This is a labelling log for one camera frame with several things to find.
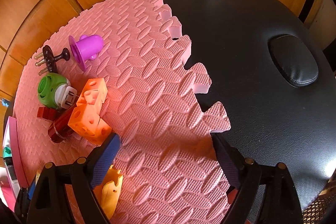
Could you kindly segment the yellow orange curved piece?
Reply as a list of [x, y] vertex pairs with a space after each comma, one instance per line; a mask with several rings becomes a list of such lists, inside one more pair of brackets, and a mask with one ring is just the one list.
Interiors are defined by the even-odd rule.
[[108, 219], [111, 219], [121, 194], [123, 175], [111, 165], [102, 183], [95, 186], [93, 192]]

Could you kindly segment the red cylinder capsule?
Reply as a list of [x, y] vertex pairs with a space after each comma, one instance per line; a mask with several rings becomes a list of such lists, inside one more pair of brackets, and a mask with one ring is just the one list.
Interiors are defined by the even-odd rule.
[[68, 122], [75, 107], [76, 105], [72, 105], [69, 109], [57, 117], [50, 125], [48, 129], [48, 135], [52, 142], [61, 143], [74, 133], [74, 130], [68, 125]]

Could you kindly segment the orange holed cube block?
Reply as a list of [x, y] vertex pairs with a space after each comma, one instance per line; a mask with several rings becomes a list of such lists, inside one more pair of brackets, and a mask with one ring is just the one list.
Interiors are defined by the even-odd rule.
[[68, 126], [74, 132], [95, 145], [101, 145], [112, 132], [110, 125], [100, 117], [107, 93], [103, 78], [89, 79], [68, 121]]

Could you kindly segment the brown pegged disc toy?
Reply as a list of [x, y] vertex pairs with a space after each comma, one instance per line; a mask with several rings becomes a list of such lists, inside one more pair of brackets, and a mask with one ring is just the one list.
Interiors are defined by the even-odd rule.
[[59, 55], [54, 55], [50, 46], [46, 45], [42, 48], [41, 53], [38, 53], [34, 56], [36, 60], [35, 66], [40, 67], [45, 65], [46, 67], [39, 71], [39, 75], [42, 76], [46, 73], [59, 73], [57, 62], [59, 60], [68, 61], [70, 59], [70, 51], [68, 48], [63, 48], [62, 52]]

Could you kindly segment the small red block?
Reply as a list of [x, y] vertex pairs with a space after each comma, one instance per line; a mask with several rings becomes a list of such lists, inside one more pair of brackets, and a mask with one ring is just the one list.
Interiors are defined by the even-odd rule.
[[37, 112], [37, 118], [47, 121], [54, 121], [61, 116], [62, 112], [59, 110], [48, 108], [46, 106], [40, 106]]

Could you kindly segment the pink white cardboard box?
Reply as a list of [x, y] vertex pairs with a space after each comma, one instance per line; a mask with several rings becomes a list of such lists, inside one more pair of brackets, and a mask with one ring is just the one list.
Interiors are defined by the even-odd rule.
[[5, 186], [3, 189], [5, 190], [6, 204], [9, 209], [14, 211], [20, 189], [27, 188], [29, 183], [23, 170], [19, 151], [17, 120], [11, 116], [8, 116], [4, 130], [2, 148], [4, 147], [11, 148], [12, 157], [4, 159], [9, 186]]

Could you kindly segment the mesh chair back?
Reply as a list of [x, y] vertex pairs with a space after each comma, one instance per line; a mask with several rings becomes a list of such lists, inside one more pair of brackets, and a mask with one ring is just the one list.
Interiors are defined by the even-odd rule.
[[330, 180], [316, 200], [303, 212], [303, 223], [329, 223], [334, 209], [335, 180]]

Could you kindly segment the teal ribbed spool toy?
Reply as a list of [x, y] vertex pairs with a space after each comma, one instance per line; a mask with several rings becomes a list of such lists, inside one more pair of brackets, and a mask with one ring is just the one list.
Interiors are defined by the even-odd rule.
[[12, 157], [12, 153], [11, 153], [11, 148], [10, 147], [4, 147], [3, 148], [3, 158], [9, 158]]

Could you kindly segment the black padded massage table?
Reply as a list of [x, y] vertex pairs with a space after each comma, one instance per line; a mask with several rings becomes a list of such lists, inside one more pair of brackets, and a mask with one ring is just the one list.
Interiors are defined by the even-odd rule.
[[[192, 41], [186, 63], [205, 65], [209, 92], [202, 110], [221, 102], [231, 129], [224, 139], [260, 164], [284, 162], [303, 209], [335, 170], [335, 78], [301, 21], [278, 0], [164, 0]], [[317, 80], [290, 85], [271, 59], [268, 42], [301, 39], [314, 56]]]

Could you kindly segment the green white round toy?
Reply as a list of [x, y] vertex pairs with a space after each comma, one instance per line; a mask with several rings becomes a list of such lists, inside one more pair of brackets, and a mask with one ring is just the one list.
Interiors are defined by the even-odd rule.
[[77, 90], [69, 79], [57, 73], [46, 74], [38, 85], [38, 99], [52, 109], [69, 109], [74, 103]]

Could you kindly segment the pink foam puzzle mat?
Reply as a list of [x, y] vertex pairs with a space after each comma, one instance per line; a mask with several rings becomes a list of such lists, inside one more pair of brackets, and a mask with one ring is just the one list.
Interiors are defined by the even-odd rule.
[[202, 111], [206, 67], [184, 65], [191, 40], [163, 0], [106, 0], [54, 33], [54, 52], [69, 36], [99, 35], [104, 46], [82, 71], [74, 60], [59, 72], [82, 90], [102, 78], [108, 94], [101, 117], [121, 138], [114, 166], [123, 174], [112, 223], [220, 223], [229, 183], [216, 160], [211, 132], [231, 125], [224, 106]]

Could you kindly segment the purple plastic funnel toy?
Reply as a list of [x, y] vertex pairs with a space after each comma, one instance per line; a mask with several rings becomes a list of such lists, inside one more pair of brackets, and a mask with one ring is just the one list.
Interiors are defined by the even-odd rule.
[[78, 41], [73, 36], [68, 38], [71, 52], [82, 71], [86, 71], [87, 60], [94, 60], [104, 46], [104, 40], [99, 35], [82, 35]]

